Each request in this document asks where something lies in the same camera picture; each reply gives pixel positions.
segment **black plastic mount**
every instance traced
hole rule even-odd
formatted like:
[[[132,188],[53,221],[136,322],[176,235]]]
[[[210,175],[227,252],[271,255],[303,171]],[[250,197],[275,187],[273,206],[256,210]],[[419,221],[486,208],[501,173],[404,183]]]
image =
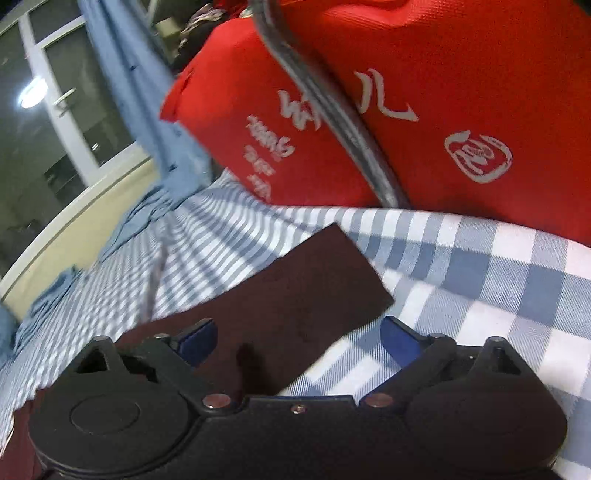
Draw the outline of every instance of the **black plastic mount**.
[[[392,321],[422,354],[359,405],[238,405],[195,376],[170,339],[128,352],[93,340],[32,416],[31,440],[56,478],[558,478],[549,466],[565,416],[505,339],[457,346]]]

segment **blue curtain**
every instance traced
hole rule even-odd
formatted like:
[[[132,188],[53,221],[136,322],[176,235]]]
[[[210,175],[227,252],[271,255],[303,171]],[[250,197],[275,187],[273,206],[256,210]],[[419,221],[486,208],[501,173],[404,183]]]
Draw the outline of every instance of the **blue curtain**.
[[[86,30],[130,133],[155,160],[161,181],[121,220],[104,260],[152,220],[212,181],[210,156],[181,125],[159,119],[174,83],[136,0],[78,0]]]
[[[193,170],[200,187],[209,185],[209,155],[183,127],[158,118],[174,76],[139,5],[135,0],[78,0],[78,4],[125,125],[154,158],[161,177],[181,168],[184,175]]]

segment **screw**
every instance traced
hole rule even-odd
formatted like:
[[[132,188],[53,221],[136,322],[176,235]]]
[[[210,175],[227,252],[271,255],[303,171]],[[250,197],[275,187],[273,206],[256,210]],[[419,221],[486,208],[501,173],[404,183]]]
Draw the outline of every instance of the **screw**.
[[[365,403],[373,408],[389,407],[394,403],[394,399],[386,393],[373,393],[365,397]]]
[[[305,405],[293,405],[291,408],[292,413],[295,413],[296,415],[300,413],[306,413],[306,410],[308,409]]]
[[[212,410],[229,407],[231,404],[232,399],[225,393],[210,393],[203,397],[203,405]]]

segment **plaid fabric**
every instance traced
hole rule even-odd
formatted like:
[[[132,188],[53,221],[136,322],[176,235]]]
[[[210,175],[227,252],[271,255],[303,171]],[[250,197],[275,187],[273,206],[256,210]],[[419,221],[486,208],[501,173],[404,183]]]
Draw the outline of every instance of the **plaid fabric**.
[[[225,174],[77,278],[0,371],[0,439],[12,411],[51,385],[95,335],[203,302],[337,222],[396,298],[393,314],[460,344],[508,338],[569,417],[556,470],[591,479],[591,250],[535,230],[403,210],[271,207]],[[150,297],[155,299],[148,306]],[[334,344],[284,394],[360,398],[398,370],[379,320]]]

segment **ceiling light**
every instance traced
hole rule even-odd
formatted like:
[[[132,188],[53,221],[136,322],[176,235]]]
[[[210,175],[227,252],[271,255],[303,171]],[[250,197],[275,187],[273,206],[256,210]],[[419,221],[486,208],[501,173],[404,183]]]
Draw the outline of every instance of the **ceiling light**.
[[[47,84],[41,77],[35,77],[18,96],[18,103],[23,108],[31,108],[41,102],[47,94]]]

